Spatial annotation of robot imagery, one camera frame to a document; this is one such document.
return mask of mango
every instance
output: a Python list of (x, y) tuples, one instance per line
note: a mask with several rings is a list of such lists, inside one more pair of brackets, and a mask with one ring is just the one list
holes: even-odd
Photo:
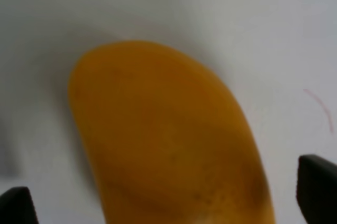
[(84, 55), (70, 107), (107, 224), (273, 224), (245, 116), (201, 63), (145, 41)]

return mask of white surface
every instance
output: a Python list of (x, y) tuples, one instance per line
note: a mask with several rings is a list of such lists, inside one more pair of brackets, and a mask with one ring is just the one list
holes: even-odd
[(278, 223), (305, 223), (297, 158), (337, 162), (336, 0), (0, 0), (0, 191), (29, 186), (41, 224), (103, 223), (69, 117), (67, 74), (83, 52), (140, 38), (212, 68), (239, 100)]

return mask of dark spot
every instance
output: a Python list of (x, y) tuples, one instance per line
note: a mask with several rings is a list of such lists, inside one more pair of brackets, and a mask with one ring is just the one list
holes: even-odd
[(193, 194), (193, 199), (197, 200), (197, 201), (200, 201), (202, 199), (202, 197), (199, 193), (195, 193), (195, 194)]
[(74, 88), (73, 94), (74, 94), (75, 99), (77, 100), (80, 99), (82, 96), (82, 93), (79, 87)]
[(210, 188), (209, 194), (210, 195), (215, 195), (217, 193), (217, 189), (215, 187)]
[(173, 154), (170, 156), (170, 161), (173, 163), (177, 163), (178, 160), (178, 155), (177, 154)]
[(205, 199), (204, 202), (205, 202), (206, 205), (208, 205), (208, 206), (212, 205), (212, 203), (213, 203), (212, 199)]

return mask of pink line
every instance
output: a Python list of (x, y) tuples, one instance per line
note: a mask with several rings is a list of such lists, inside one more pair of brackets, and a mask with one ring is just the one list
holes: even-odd
[(324, 113), (328, 117), (330, 132), (333, 134), (334, 128), (333, 128), (333, 123), (332, 123), (331, 112), (329, 111), (329, 109), (326, 107), (326, 105), (323, 103), (323, 101), (316, 94), (312, 93), (308, 89), (304, 89), (304, 91), (305, 91), (306, 94), (308, 94), (313, 99), (315, 99), (317, 101), (317, 103), (321, 105), (321, 107), (323, 107)]

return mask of black object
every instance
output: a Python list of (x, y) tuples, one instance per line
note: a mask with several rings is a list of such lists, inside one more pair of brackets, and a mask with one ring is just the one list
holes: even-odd
[(0, 196), (1, 224), (38, 224), (31, 193), (27, 187), (14, 187)]
[(296, 197), (308, 224), (337, 223), (337, 165), (317, 155), (301, 156)]

